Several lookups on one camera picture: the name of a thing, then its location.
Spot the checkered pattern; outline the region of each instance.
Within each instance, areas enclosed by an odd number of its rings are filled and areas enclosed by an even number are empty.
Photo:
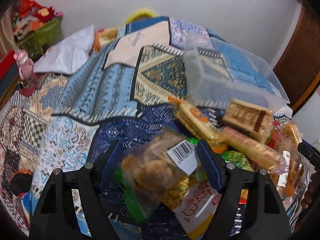
[[[31,115],[26,114],[21,138],[33,147],[39,148],[45,127],[46,124],[40,123]]]

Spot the wooden panel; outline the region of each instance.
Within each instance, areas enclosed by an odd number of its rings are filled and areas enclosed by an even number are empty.
[[[320,81],[320,22],[302,7],[292,38],[273,69],[295,111]]]

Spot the white plastic bag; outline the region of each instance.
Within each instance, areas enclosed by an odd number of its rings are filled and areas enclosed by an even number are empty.
[[[94,25],[84,28],[49,48],[35,63],[33,72],[71,75],[88,59],[94,39]]]

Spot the plastic bin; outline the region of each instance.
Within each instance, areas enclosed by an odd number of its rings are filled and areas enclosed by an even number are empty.
[[[273,112],[290,102],[265,60],[217,39],[212,39],[214,49],[199,48],[199,40],[190,34],[183,53],[188,101],[225,109],[237,98]]]

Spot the bedspread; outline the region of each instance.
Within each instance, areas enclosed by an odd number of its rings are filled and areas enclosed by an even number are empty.
[[[55,168],[73,171],[94,162],[116,139],[119,143],[114,152],[121,153],[151,141],[164,125],[192,136],[175,120],[167,100],[168,96],[184,98],[187,94],[182,54],[188,33],[201,35],[202,42],[212,47],[210,38],[220,39],[201,26],[168,17],[99,31],[96,52],[70,78],[44,74],[33,89],[13,95],[1,123],[0,198],[25,233],[28,225],[20,199],[12,195],[8,184],[17,170],[34,171],[34,211]],[[208,64],[217,62],[202,57]],[[216,124],[213,116],[219,109],[202,106],[200,110]],[[282,122],[289,120],[285,113],[278,114]],[[105,169],[102,178],[110,172],[112,169]],[[120,185],[102,179],[100,190],[100,203],[110,213],[120,239],[188,239],[166,207],[156,209],[142,226],[133,226]],[[90,235],[77,190],[73,190],[73,199],[80,229]],[[241,227],[240,217],[236,219],[232,234]]]

